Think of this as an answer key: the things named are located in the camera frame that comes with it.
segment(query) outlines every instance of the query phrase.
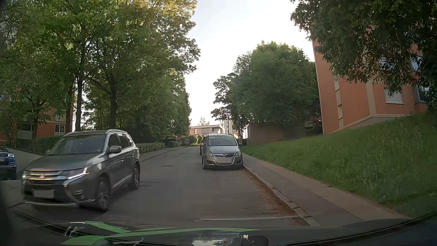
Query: grass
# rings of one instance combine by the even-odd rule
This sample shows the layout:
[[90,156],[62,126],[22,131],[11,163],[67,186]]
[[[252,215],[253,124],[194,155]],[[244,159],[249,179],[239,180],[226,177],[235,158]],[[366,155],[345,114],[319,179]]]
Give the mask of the grass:
[[243,151],[418,217],[437,208],[436,120],[407,116]]

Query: gray suv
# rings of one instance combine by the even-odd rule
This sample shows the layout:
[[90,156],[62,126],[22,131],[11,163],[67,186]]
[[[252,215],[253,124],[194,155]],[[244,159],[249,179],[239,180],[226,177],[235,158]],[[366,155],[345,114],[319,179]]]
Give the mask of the gray suv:
[[140,184],[139,150],[121,130],[65,134],[47,155],[29,163],[22,192],[27,203],[108,210],[111,193]]
[[200,144],[204,170],[219,166],[243,167],[243,154],[236,138],[229,134],[209,134]]

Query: road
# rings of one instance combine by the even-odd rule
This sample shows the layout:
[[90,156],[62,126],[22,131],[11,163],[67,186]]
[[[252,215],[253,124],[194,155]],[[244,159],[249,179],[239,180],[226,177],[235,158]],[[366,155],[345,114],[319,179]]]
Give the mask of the road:
[[290,214],[246,170],[203,170],[198,147],[141,163],[141,186],[116,190],[108,212],[72,207],[13,209],[48,223],[107,221],[141,228],[284,227],[307,225]]

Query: lamp post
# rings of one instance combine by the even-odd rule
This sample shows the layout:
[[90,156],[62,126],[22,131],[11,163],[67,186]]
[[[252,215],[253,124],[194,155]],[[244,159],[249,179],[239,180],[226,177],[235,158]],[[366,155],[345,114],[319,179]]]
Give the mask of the lamp post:
[[[237,77],[237,75],[235,73],[230,73],[228,74],[228,76],[233,76],[233,77]],[[235,90],[237,91],[237,133],[238,133],[238,139],[240,139],[240,113],[238,111],[238,90],[237,90],[237,86],[235,86]]]

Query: car headlight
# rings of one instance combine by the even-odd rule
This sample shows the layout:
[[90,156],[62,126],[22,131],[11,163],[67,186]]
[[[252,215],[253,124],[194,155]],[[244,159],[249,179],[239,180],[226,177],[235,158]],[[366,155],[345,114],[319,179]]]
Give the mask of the car headlight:
[[26,179],[28,172],[26,170],[23,171],[22,175],[21,175],[21,179]]
[[81,168],[81,169],[75,169],[75,170],[70,170],[70,171],[64,171],[61,173],[62,176],[67,177],[67,179],[74,179],[77,177],[82,177],[84,175],[87,175],[88,173],[90,173],[91,167],[85,167],[85,168]]

